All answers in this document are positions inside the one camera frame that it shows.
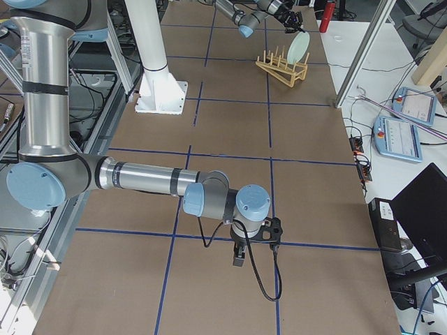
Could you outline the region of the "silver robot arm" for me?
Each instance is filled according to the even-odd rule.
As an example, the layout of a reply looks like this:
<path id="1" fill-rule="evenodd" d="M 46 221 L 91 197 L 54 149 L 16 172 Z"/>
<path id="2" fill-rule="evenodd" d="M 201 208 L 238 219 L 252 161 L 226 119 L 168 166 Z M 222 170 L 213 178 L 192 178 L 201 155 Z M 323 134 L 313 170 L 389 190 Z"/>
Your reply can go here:
<path id="1" fill-rule="evenodd" d="M 256 8 L 250 13 L 239 9 L 232 1 L 216 0 L 210 3 L 238 26 L 240 34 L 245 38 L 250 37 L 269 16 L 284 26 L 286 34 L 305 32 L 301 12 L 293 11 L 294 1 L 255 1 Z"/>
<path id="2" fill-rule="evenodd" d="M 106 1 L 9 1 L 20 30 L 27 138 L 6 183 L 27 209 L 57 207 L 93 189 L 122 188 L 180 196 L 183 210 L 230 225 L 233 263 L 252 256 L 251 243 L 273 244 L 270 196 L 261 186 L 230 187 L 219 171 L 196 172 L 116 161 L 72 148 L 69 131 L 68 44 L 108 37 Z"/>

